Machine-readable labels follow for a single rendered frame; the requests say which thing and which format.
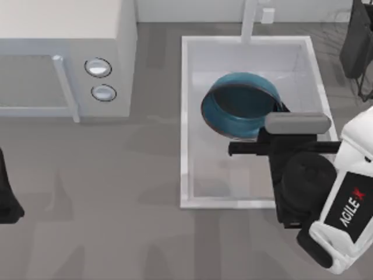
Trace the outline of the blue bowl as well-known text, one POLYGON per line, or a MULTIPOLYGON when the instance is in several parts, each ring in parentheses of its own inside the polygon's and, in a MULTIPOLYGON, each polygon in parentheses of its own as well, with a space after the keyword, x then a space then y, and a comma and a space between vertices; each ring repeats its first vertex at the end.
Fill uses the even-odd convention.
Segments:
POLYGON ((232 72, 215 81, 202 99, 205 123, 228 138, 257 137, 265 117, 282 99, 268 79, 250 72, 232 72))

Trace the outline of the pale grey rounded box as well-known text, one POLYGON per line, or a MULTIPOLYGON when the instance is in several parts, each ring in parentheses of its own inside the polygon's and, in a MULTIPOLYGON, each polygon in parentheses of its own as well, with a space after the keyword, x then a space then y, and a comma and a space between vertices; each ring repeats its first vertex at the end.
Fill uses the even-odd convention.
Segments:
POLYGON ((331 124, 324 113, 270 113, 265 117, 265 129, 270 134, 324 134, 331 124))

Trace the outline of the white sink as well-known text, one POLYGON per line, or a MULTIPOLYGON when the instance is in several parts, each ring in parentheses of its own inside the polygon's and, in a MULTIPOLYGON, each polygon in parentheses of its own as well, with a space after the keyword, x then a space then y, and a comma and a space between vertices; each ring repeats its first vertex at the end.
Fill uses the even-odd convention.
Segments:
POLYGON ((225 74, 250 72, 271 81, 293 112, 331 114, 308 36, 184 36, 181 43, 180 206, 255 209, 275 205, 268 159, 229 156, 229 139, 204 122, 201 102, 225 74))

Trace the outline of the tall white tap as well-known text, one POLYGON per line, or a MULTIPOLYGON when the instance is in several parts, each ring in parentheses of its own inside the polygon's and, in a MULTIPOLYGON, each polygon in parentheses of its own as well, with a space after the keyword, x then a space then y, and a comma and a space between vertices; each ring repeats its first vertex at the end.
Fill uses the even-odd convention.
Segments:
POLYGON ((241 26, 241 42, 249 44, 251 41, 257 7, 274 8, 272 0, 245 0, 241 26))

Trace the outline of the black chair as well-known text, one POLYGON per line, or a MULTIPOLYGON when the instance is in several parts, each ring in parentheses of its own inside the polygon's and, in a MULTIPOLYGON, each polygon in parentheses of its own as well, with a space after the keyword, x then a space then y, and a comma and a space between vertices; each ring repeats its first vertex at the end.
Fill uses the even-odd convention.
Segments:
POLYGON ((345 77, 356 82, 358 97, 363 102, 373 100, 373 88, 363 93, 367 69, 373 62, 373 0, 353 0, 339 59, 345 77))

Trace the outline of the pale microwave oven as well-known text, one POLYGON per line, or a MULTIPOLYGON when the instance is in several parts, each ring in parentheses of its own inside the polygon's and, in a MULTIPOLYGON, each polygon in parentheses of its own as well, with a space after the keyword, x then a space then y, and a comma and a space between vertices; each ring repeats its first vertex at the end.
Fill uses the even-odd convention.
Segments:
POLYGON ((0 55, 60 55, 78 104, 80 120, 130 113, 138 33, 134 0, 0 0, 0 55), (104 58, 105 78, 90 76, 86 60, 104 58), (117 91, 95 100, 93 86, 117 91))

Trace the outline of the small silver microwave knob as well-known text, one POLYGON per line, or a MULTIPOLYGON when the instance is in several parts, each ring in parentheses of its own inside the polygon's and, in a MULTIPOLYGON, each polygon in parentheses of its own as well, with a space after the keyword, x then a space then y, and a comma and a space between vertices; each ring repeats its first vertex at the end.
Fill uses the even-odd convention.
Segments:
POLYGON ((107 84, 93 86, 90 93, 99 102, 111 102, 117 97, 117 91, 107 84))

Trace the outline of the large silver microwave knob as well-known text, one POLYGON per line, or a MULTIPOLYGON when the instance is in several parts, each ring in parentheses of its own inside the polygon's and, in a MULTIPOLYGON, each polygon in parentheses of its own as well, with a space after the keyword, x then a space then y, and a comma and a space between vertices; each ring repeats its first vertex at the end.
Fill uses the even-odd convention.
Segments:
POLYGON ((92 58, 84 63, 85 71, 92 77, 105 78, 112 73, 111 64, 104 58, 92 58))

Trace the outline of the microwave glass door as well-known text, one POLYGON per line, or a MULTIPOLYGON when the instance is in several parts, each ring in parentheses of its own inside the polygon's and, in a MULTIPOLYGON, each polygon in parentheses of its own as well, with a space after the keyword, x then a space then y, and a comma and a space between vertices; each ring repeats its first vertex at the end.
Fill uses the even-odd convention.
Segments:
POLYGON ((0 55, 0 117, 72 117, 53 55, 0 55))

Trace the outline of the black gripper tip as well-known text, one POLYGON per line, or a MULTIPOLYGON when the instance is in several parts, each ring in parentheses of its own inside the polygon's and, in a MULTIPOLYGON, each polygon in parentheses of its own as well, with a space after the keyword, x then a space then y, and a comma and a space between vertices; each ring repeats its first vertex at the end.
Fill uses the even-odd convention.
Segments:
POLYGON ((5 158, 0 148, 0 225, 15 224, 24 215, 25 211, 10 186, 5 158))

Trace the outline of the small white wall box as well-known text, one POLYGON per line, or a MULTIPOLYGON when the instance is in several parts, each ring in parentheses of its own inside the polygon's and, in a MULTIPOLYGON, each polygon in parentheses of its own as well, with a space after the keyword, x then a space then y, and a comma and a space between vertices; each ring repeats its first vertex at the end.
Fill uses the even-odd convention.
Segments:
POLYGON ((262 24, 272 24, 275 21, 275 8, 263 8, 262 10, 262 24))

